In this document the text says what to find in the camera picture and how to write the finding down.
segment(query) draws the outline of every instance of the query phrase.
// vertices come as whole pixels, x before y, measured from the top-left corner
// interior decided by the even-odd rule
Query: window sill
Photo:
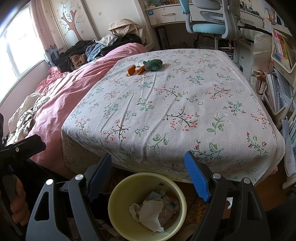
[[[11,86],[11,88],[8,90],[8,92],[6,93],[6,95],[5,95],[3,98],[0,97],[0,106],[3,104],[3,102],[6,100],[6,98],[8,97],[8,95],[12,92],[12,90],[17,86],[17,84],[18,84],[19,82],[21,82],[22,79],[25,78],[26,75],[27,75],[28,73],[30,73],[30,72],[31,72],[36,66],[38,66],[39,64],[41,64],[43,61],[45,61],[45,60],[44,60],[44,59],[43,59],[43,60],[40,60],[38,63],[36,63],[36,64],[35,64],[34,66],[32,66],[30,69],[28,69],[28,70],[22,75],[22,77],[19,78],[19,79],[13,84],[13,86]]]

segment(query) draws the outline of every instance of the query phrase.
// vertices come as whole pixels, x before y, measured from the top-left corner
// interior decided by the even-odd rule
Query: pink curtain
[[[36,36],[39,38],[45,51],[44,59],[51,67],[55,65],[56,60],[59,58],[59,53],[51,29],[45,18],[41,0],[31,0],[29,2],[29,10]]]

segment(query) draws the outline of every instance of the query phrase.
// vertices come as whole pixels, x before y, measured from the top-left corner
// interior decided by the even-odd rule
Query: floral pattern
[[[126,76],[129,66],[154,58],[165,63],[159,71]],[[274,161],[277,130],[234,69],[220,51],[202,49],[118,61],[63,125],[66,166],[81,173],[109,152],[114,164],[133,172],[190,182],[183,158],[191,151],[213,172],[255,183]]]

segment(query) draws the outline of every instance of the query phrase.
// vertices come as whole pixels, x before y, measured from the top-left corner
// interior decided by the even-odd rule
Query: bed
[[[34,115],[36,123],[28,134],[39,135],[46,143],[46,150],[32,159],[71,179],[74,173],[65,166],[62,151],[61,128],[64,121],[91,87],[100,81],[118,60],[145,52],[147,50],[143,45],[130,43],[71,73],[61,73],[58,68],[53,67],[48,78],[37,87],[36,92],[45,94],[49,100]]]
[[[163,67],[126,76],[129,66],[151,59],[161,59]],[[201,49],[118,61],[70,113],[62,138],[66,166],[75,173],[109,152],[120,168],[182,182],[190,182],[187,151],[213,172],[253,183],[267,177],[285,152],[283,137],[242,72],[225,53]]]

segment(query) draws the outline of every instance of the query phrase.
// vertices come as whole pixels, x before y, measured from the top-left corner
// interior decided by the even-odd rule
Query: pink wall
[[[31,69],[30,72],[13,88],[6,99],[0,105],[0,113],[4,116],[4,136],[9,133],[8,119],[16,109],[23,103],[24,99],[36,90],[38,84],[47,77],[49,66],[45,61]]]

